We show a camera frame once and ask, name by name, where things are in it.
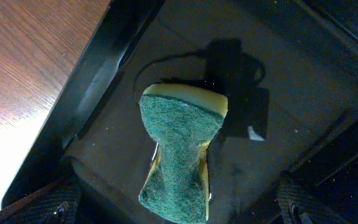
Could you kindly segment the green yellow sponge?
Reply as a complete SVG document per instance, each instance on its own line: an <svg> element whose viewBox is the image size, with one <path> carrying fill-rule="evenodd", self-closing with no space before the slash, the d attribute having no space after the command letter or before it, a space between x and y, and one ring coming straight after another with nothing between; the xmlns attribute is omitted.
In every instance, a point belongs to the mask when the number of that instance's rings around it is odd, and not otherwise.
<svg viewBox="0 0 358 224"><path fill-rule="evenodd" d="M139 106L144 128L157 144L140 204L170 222L206 223L208 148L223 126L227 97L161 83L144 90Z"/></svg>

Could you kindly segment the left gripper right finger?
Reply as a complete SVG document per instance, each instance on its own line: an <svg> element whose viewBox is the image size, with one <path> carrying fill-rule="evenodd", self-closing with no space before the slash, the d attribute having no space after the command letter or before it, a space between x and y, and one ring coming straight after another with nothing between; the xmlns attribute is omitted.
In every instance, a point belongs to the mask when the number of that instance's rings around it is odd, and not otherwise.
<svg viewBox="0 0 358 224"><path fill-rule="evenodd" d="M275 191L285 224L351 224L354 219L344 216L324 204L312 189L291 172L282 171Z"/></svg>

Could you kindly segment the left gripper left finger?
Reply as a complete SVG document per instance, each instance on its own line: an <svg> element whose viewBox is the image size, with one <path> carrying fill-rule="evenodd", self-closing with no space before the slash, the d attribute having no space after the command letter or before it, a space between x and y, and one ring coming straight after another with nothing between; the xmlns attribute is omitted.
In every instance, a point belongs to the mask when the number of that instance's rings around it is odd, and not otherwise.
<svg viewBox="0 0 358 224"><path fill-rule="evenodd" d="M57 186L43 193L18 212L2 221L2 224L70 224L76 220L81 189L74 174L71 160L64 159L57 170Z"/></svg>

